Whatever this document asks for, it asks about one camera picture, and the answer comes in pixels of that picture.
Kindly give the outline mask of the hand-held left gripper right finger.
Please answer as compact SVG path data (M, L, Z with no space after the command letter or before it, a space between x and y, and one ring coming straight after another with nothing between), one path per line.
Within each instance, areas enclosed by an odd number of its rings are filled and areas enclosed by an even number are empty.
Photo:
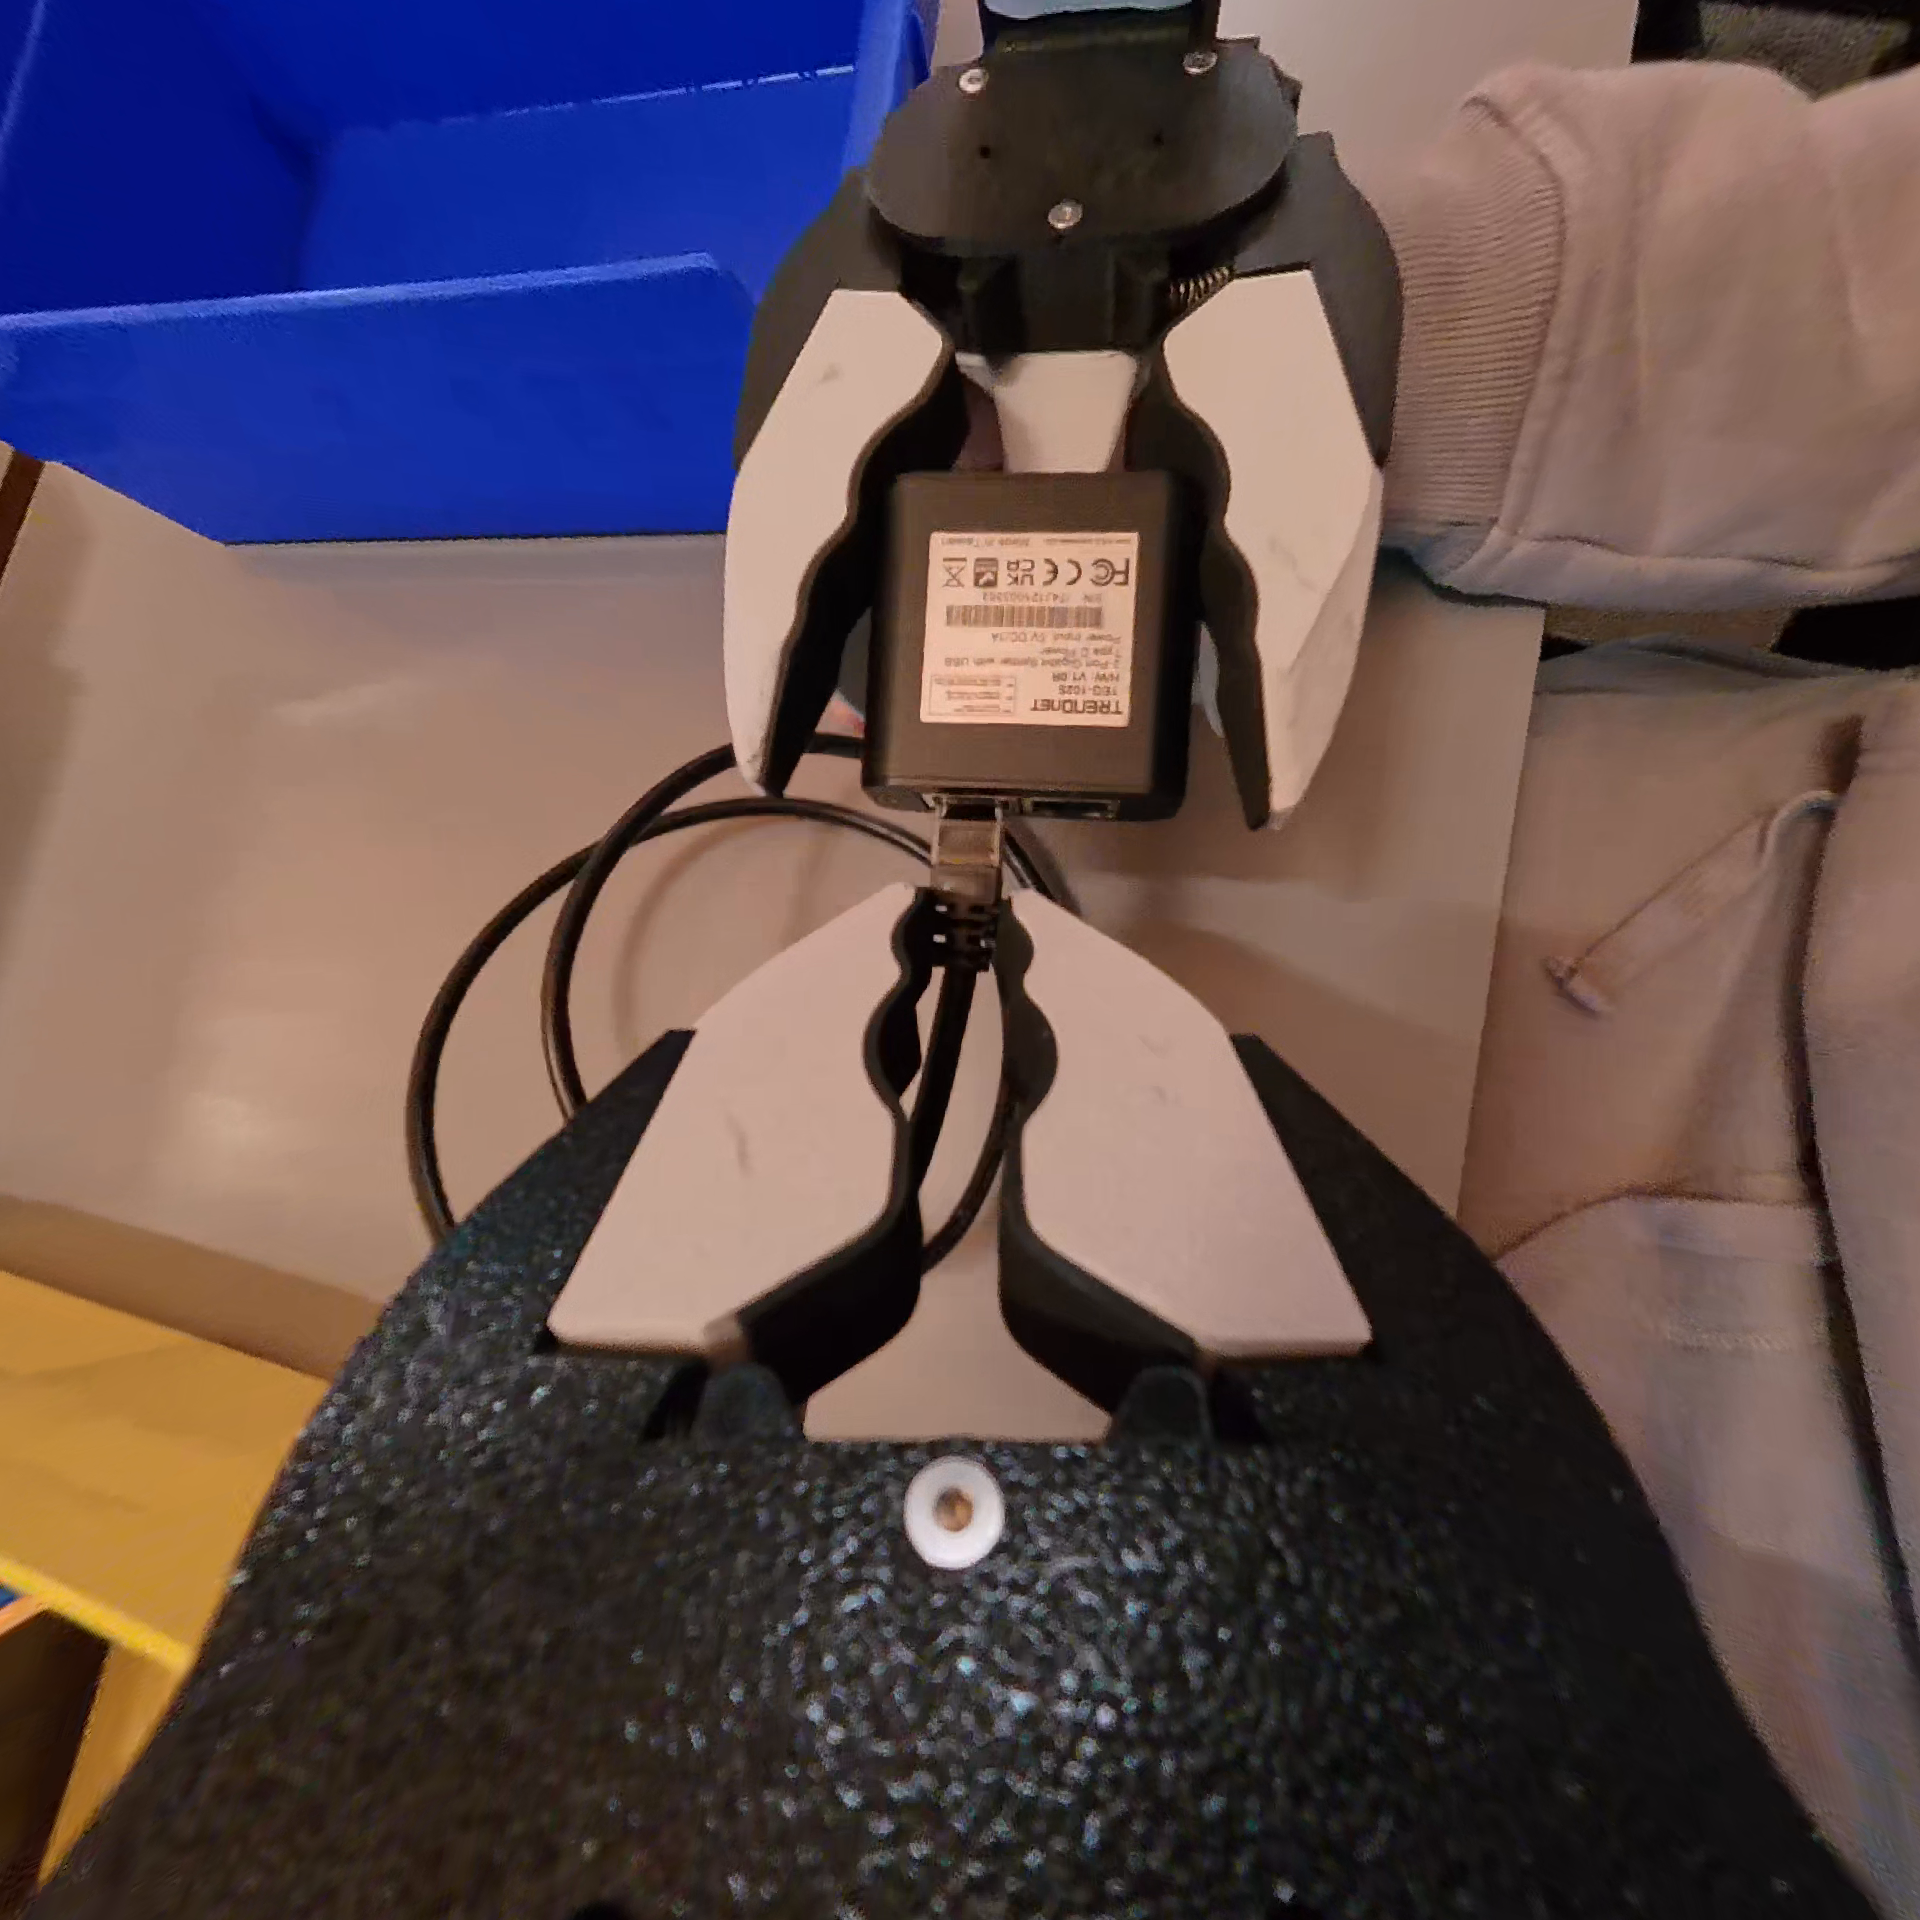
M1039 896L1004 908L996 980L998 1308L1023 1353L1080 1396L1363 1353L1368 1317L1211 1009Z

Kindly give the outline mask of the grey desk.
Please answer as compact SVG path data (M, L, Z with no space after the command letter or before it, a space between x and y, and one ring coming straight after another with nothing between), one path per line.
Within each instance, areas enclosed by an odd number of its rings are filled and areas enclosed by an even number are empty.
M520 887L730 734L724 541L223 543L43 463L4 569L4 1270L331 1376L424 1256L415 1031ZM1178 818L1021 837L1080 912L1456 1206L1541 625L1375 576L1282 829L1199 712ZM572 977L582 1078L886 884L925 820L628 852Z

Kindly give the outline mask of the blue plastic bin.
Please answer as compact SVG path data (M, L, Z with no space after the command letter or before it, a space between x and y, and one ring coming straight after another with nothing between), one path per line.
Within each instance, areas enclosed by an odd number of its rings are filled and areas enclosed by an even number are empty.
M223 543L703 535L936 5L3 6L4 441Z

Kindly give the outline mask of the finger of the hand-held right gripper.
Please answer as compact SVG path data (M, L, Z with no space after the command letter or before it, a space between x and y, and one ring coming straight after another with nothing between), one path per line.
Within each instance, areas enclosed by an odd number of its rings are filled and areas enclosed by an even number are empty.
M831 293L727 518L727 721L762 792L784 792L874 609L896 479L943 472L959 447L962 374L936 322L899 293Z
M1383 469L1309 270L1231 279L1143 361L1136 469L1198 512L1198 614L1244 820L1301 804L1349 700L1368 606Z

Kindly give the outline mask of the black network splitter box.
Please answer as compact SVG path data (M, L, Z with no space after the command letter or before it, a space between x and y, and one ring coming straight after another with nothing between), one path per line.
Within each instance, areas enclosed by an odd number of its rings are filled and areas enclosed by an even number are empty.
M1198 632L1180 478L909 472L886 502L862 784L893 808L1164 820Z

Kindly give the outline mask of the person's grey hoodie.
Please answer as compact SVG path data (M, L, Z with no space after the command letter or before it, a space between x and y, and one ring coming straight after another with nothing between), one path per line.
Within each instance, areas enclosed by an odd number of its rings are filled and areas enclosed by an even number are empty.
M1548 662L1459 1201L1884 1916L1917 1889L1916 700L1682 639Z

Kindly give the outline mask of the yellow plastic bin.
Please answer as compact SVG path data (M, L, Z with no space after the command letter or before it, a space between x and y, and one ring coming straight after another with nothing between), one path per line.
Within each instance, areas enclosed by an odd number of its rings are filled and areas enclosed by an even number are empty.
M37 1862L62 1865L200 1655L324 1381L3 1278L3 1572L102 1655Z

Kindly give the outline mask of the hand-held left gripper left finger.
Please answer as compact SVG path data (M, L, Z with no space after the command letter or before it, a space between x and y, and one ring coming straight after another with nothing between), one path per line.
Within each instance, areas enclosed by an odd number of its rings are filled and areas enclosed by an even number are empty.
M920 1295L902 1095L923 938L886 884L784 949L690 1031L547 1325L564 1349L751 1360L820 1390Z

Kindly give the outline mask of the person's right forearm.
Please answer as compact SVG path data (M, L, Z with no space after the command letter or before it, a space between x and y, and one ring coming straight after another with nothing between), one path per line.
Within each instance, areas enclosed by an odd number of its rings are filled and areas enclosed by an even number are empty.
M1917 74L1510 66L1375 210L1399 260L1380 543L1610 612L1917 576Z

